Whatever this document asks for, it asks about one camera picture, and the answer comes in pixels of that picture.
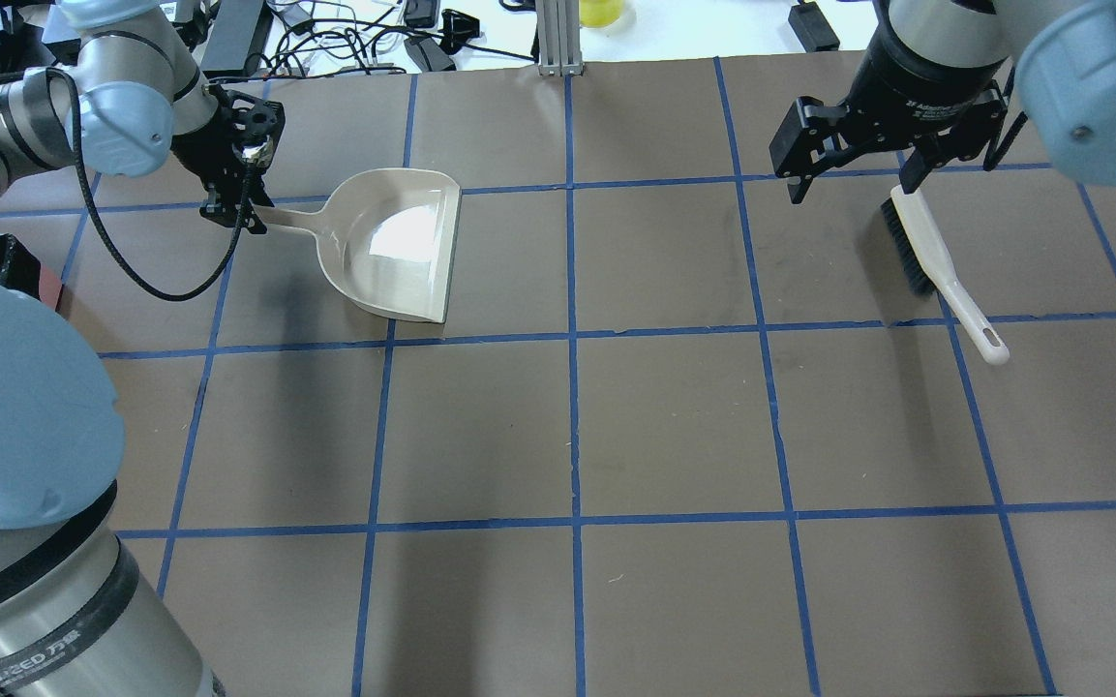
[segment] brush handle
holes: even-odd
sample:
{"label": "brush handle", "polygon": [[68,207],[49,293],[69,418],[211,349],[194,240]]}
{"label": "brush handle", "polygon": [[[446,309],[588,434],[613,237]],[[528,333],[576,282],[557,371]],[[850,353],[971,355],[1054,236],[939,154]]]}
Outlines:
{"label": "brush handle", "polygon": [[974,348],[979,349],[983,360],[992,366],[1000,366],[1010,360],[1009,346],[1001,341],[1001,336],[995,333],[995,329],[992,329],[992,322],[983,317],[983,312],[980,312],[979,306],[974,303],[961,282],[958,282],[956,279],[949,282],[947,285],[941,288],[941,294],[944,296],[949,309],[956,314],[961,326],[970,335],[970,340],[973,341]]}

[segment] black electronic device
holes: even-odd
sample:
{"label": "black electronic device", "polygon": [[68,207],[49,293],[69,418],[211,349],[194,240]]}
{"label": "black electronic device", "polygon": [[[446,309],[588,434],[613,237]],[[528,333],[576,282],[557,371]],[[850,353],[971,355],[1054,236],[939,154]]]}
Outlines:
{"label": "black electronic device", "polygon": [[798,4],[792,6],[789,26],[808,54],[836,51],[841,47],[841,40],[837,39],[837,32],[828,26],[824,11],[811,0],[799,0]]}
{"label": "black electronic device", "polygon": [[406,47],[407,56],[426,74],[455,69],[455,61],[442,51],[441,46],[437,46],[431,36],[408,36],[403,40],[403,45]]}
{"label": "black electronic device", "polygon": [[266,0],[222,0],[209,40],[204,45],[201,71],[205,77],[250,77],[260,67],[273,14]]}
{"label": "black electronic device", "polygon": [[406,0],[403,8],[403,23],[411,28],[433,28],[437,26],[439,0]]}

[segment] dustpan handle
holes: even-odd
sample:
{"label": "dustpan handle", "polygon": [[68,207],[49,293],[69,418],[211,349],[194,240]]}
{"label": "dustpan handle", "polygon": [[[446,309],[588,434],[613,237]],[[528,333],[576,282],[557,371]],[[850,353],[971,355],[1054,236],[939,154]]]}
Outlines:
{"label": "dustpan handle", "polygon": [[319,235],[316,230],[317,213],[305,213],[304,211],[292,211],[290,209],[275,209],[271,206],[252,206],[262,224],[280,226],[280,229],[294,229],[287,232],[306,232]]}

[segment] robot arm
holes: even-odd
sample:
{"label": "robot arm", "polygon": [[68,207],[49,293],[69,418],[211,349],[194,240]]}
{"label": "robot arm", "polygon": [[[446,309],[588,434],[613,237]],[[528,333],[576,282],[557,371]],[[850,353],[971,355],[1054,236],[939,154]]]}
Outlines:
{"label": "robot arm", "polygon": [[866,153],[913,147],[907,193],[953,158],[978,157],[1003,126],[1009,96],[992,77],[1010,56],[1058,171],[1116,185],[1116,0],[876,0],[876,10],[848,96],[800,97],[770,143],[791,202]]}
{"label": "robot arm", "polygon": [[[84,39],[70,75],[80,91],[85,163],[102,173],[143,176],[174,151],[208,190],[202,215],[233,224],[243,148],[276,144],[281,106],[205,83],[155,1],[61,0],[58,9]],[[0,195],[21,177],[75,164],[70,109],[66,85],[47,70],[1,85]],[[258,163],[257,171],[267,165]],[[248,185],[252,202],[269,203],[259,178]],[[248,217],[249,230],[262,231],[256,216]]]}

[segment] silver robot arm segment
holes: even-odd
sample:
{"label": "silver robot arm segment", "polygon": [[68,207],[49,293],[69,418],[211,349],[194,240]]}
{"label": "silver robot arm segment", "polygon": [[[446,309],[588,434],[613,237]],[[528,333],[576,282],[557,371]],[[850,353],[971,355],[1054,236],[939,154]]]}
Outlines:
{"label": "silver robot arm segment", "polygon": [[[142,176],[166,159],[173,136],[200,130],[220,105],[157,4],[59,3],[84,36],[70,71],[80,91],[85,163]],[[0,195],[19,178],[75,163],[66,85],[44,69],[0,87]]]}

